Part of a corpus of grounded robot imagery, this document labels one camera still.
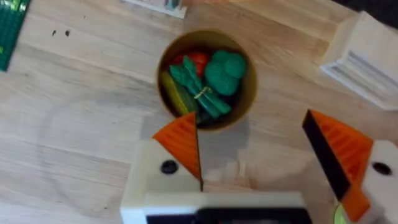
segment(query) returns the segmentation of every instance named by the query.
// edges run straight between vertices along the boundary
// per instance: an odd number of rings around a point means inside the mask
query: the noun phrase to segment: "orange gripper pad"
[[[308,111],[303,127],[348,218],[358,221],[370,207],[361,184],[373,140],[314,110]]]
[[[201,181],[195,113],[177,118],[152,138],[163,145],[176,160]]]

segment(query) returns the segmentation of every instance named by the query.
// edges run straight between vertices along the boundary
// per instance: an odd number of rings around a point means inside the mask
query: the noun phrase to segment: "red tomato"
[[[195,63],[197,68],[197,76],[198,78],[202,78],[205,72],[205,67],[207,62],[209,61],[209,57],[201,52],[191,52],[188,53],[187,56]],[[182,63],[184,55],[178,55],[172,62],[172,64]]]
[[[207,55],[200,52],[189,53],[188,57],[196,63],[206,64],[209,61]]]

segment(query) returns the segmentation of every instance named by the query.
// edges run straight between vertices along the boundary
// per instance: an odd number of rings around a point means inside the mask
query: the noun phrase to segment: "wooden table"
[[[329,0],[195,3],[185,20],[116,0],[33,0],[0,74],[0,223],[120,223],[134,146],[172,119],[154,86],[157,61],[201,27],[233,34],[260,79],[244,121],[199,134],[206,188],[299,190],[314,223],[332,223],[335,199],[301,128],[306,110],[398,140],[398,113],[317,68],[336,23],[352,15]]]

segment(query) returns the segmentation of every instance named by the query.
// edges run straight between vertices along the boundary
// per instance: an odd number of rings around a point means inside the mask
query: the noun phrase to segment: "yellow twine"
[[[207,90],[211,93],[211,88],[208,86],[205,86],[200,93],[198,93],[195,97],[193,97],[195,100],[199,97],[201,97]]]

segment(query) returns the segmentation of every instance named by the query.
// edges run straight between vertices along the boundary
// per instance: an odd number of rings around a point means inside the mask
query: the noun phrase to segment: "toy vegetable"
[[[203,86],[195,71],[195,64],[186,56],[182,65],[170,66],[174,80],[185,86],[213,119],[229,113],[231,107],[220,100],[207,86]]]
[[[240,78],[246,72],[246,61],[240,54],[217,51],[206,65],[205,78],[217,93],[231,96],[238,90]]]
[[[208,56],[201,52],[191,52],[188,53],[187,56],[195,64],[196,74],[198,78],[203,78],[206,64],[209,61]],[[183,55],[179,55],[173,61],[174,64],[181,64],[182,62],[183,62]]]
[[[165,88],[166,95],[179,115],[198,111],[198,105],[192,96],[183,86],[176,83],[168,72],[162,72],[160,80]]]

